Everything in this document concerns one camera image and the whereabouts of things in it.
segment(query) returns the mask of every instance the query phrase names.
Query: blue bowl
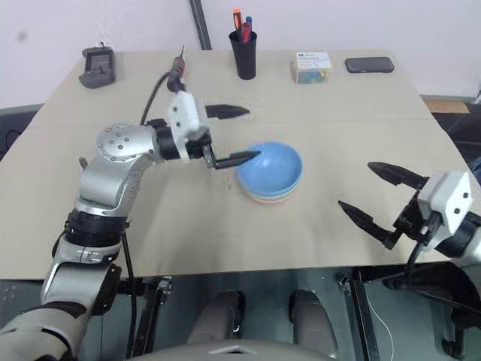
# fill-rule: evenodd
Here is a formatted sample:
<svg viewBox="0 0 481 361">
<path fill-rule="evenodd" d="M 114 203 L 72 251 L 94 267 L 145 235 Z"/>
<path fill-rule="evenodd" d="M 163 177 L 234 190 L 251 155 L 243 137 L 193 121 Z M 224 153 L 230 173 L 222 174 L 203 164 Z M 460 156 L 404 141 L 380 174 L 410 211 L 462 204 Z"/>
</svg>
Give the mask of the blue bowl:
<svg viewBox="0 0 481 361">
<path fill-rule="evenodd" d="M 249 150 L 261 153 L 235 171 L 240 185 L 255 196 L 276 198 L 297 186 L 302 176 L 302 159 L 289 145 L 269 142 Z"/>
</svg>

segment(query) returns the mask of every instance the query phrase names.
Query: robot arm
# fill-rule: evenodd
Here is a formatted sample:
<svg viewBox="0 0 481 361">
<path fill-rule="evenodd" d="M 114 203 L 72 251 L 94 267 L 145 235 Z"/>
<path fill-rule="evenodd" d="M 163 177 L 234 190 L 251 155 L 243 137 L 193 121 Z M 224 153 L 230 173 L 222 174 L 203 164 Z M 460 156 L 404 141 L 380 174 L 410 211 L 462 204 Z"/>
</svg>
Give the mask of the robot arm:
<svg viewBox="0 0 481 361">
<path fill-rule="evenodd" d="M 53 248 L 41 305 L 0 330 L 2 358 L 77 357 L 89 318 L 108 311 L 116 295 L 121 269 L 112 262 L 119 254 L 145 170 L 166 160 L 202 157 L 208 168 L 227 168 L 258 154 L 242 152 L 216 159 L 207 115 L 229 112 L 234 117 L 246 110 L 229 105 L 206 109 L 191 94 L 179 91 L 168 110 L 171 126 L 153 120 L 145 126 L 110 126 L 98 135 L 94 160 L 80 162 L 84 168 L 80 193 Z"/>
<path fill-rule="evenodd" d="M 406 184 L 416 193 L 394 222 L 394 232 L 379 227 L 360 209 L 339 201 L 357 226 L 389 250 L 403 233 L 418 242 L 409 265 L 420 250 L 433 249 L 453 258 L 459 266 L 481 262 L 481 217 L 469 212 L 473 199 L 467 172 L 435 172 L 431 177 L 422 177 L 382 162 L 371 162 L 368 167 L 383 180 L 395 186 Z"/>
</svg>

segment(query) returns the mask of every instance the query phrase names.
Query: black device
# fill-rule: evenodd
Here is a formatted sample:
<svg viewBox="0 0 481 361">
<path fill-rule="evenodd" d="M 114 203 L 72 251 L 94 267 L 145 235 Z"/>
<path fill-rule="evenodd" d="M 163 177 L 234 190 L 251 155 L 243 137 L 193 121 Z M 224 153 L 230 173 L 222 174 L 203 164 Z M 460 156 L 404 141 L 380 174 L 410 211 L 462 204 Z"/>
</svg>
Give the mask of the black device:
<svg viewBox="0 0 481 361">
<path fill-rule="evenodd" d="M 387 56 L 347 58 L 344 64 L 349 73 L 391 73 L 394 70 L 394 64 Z"/>
<path fill-rule="evenodd" d="M 180 55 L 176 56 L 172 62 L 171 71 L 167 79 L 167 88 L 174 93 L 177 93 L 179 90 L 186 90 L 186 86 L 180 82 L 180 79 L 183 76 L 183 71 L 186 68 L 186 62 L 184 62 L 182 55 L 183 46 Z"/>
<path fill-rule="evenodd" d="M 82 51 L 86 59 L 85 71 L 78 80 L 89 89 L 106 86 L 115 81 L 113 50 L 101 44 L 101 47 L 89 47 Z"/>
</svg>

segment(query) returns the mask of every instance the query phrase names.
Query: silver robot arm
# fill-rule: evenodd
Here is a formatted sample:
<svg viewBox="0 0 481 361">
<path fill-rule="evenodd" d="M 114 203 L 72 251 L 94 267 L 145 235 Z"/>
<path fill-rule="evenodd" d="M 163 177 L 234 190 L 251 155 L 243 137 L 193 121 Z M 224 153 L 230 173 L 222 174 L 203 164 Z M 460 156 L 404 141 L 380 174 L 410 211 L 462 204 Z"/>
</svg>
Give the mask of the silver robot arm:
<svg viewBox="0 0 481 361">
<path fill-rule="evenodd" d="M 227 168 L 257 155 L 243 152 L 216 159 L 213 154 L 207 113 L 215 117 L 232 108 L 214 105 L 206 111 L 191 94 L 180 91 L 168 109 L 172 127 L 153 120 L 145 126 L 110 126 L 98 135 L 94 160 L 80 162 L 80 193 L 53 248 L 41 305 L 0 330 L 2 359 L 77 357 L 90 317 L 108 311 L 115 297 L 121 269 L 112 262 L 145 170 L 165 160 L 195 158 L 204 158 L 208 168 Z"/>
</svg>

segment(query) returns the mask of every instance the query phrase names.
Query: label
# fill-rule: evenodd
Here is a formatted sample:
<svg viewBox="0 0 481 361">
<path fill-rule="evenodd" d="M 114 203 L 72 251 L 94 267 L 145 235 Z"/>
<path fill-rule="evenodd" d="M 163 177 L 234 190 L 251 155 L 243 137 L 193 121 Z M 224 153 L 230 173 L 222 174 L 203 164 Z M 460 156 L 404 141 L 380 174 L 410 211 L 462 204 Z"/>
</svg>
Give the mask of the label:
<svg viewBox="0 0 481 361">
<path fill-rule="evenodd" d="M 330 68 L 331 60 L 327 53 L 296 53 L 298 69 Z"/>
</svg>

